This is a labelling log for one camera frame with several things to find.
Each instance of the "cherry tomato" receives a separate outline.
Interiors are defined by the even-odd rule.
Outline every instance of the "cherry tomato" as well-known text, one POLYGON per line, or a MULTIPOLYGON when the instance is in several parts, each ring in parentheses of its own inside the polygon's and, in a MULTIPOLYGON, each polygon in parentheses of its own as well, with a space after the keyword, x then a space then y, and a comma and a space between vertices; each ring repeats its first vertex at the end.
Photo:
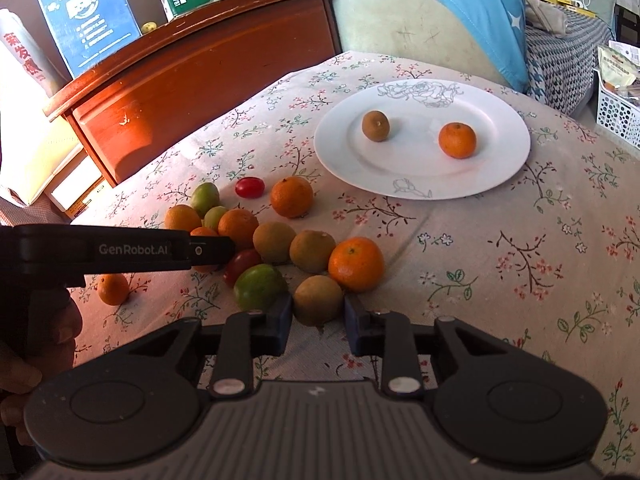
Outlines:
POLYGON ((260 198, 264 194, 264 181, 256 176, 246 176, 236 182, 236 195, 241 198, 260 198))
POLYGON ((251 267, 255 267, 262 263, 262 258, 255 249, 245 249, 234 256, 225 267, 225 273, 222 279, 228 286, 233 287, 240 274, 251 267))

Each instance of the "finger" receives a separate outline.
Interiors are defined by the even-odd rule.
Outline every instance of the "finger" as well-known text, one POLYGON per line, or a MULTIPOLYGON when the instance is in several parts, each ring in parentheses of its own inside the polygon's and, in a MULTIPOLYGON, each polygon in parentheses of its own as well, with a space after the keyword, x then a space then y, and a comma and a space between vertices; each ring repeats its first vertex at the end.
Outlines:
POLYGON ((40 355, 29 357, 27 361, 42 372, 44 379, 50 379, 59 373, 71 370, 75 352, 76 340, 72 339, 60 345, 44 347, 40 355))
POLYGON ((0 341, 0 390, 12 394, 26 394, 42 380, 37 367, 20 359, 4 342, 0 341))
POLYGON ((82 315, 74 300, 69 299, 68 305, 54 316, 51 330, 51 337, 58 344, 66 343, 82 332, 82 315))
POLYGON ((24 422, 16 426, 15 437, 18 439, 18 444, 21 446, 33 446, 33 440, 29 436, 24 422))
POLYGON ((29 395, 12 395, 0 402, 0 417, 5 426, 18 426, 24 418, 29 395))

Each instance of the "white plate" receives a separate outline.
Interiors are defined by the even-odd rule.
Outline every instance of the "white plate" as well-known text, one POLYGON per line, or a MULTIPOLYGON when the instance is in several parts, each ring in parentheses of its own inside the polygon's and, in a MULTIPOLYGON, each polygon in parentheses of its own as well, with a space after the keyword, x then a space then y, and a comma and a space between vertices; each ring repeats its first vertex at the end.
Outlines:
POLYGON ((531 147, 527 126, 507 103, 473 86, 439 79, 367 88, 332 108, 314 140, 320 163, 347 184, 385 196, 443 200, 475 195, 509 180, 531 147), (362 133, 362 117, 380 110, 391 124, 384 142, 362 133), (476 131, 475 154, 445 155, 440 129, 460 122, 476 131))

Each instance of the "orange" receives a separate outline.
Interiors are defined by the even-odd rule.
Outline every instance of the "orange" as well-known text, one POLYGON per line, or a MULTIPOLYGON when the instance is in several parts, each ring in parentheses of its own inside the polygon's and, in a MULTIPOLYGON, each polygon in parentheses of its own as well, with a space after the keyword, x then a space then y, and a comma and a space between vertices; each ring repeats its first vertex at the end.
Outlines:
POLYGON ((97 290, 103 303, 120 306, 129 297, 129 281, 124 274, 103 274, 98 279, 97 290))
POLYGON ((271 207, 284 218, 297 218, 311 209, 314 190, 306 178, 288 176, 271 188, 271 207))
POLYGON ((336 245, 329 257, 329 276, 351 292, 376 288, 385 273, 385 259, 373 240, 357 237, 336 245))
POLYGON ((258 225, 258 219, 250 211, 232 209, 222 215, 218 223, 218 234, 231 238, 236 244, 236 251, 251 249, 258 225))
POLYGON ((191 232, 202 226, 202 220, 195 209, 185 204, 170 207, 164 214, 164 228, 191 232))
POLYGON ((453 158, 467 158, 476 150, 476 133, 463 123, 445 124, 438 135, 438 144, 443 152, 453 158))
MULTIPOLYGON (((191 236, 218 236, 218 233, 213 229, 209 229, 208 227, 196 227, 193 231, 191 231, 191 236)), ((198 272, 213 272, 218 268, 215 265, 194 265, 193 269, 198 272)))

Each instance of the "plastic basket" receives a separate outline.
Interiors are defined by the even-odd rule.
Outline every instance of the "plastic basket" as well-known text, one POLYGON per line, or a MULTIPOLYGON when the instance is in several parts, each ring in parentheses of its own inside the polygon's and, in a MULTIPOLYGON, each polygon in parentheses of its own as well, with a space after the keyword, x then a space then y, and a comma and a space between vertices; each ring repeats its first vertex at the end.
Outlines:
POLYGON ((604 88, 600 71, 596 72, 599 86, 596 122, 640 150, 640 108, 604 88))

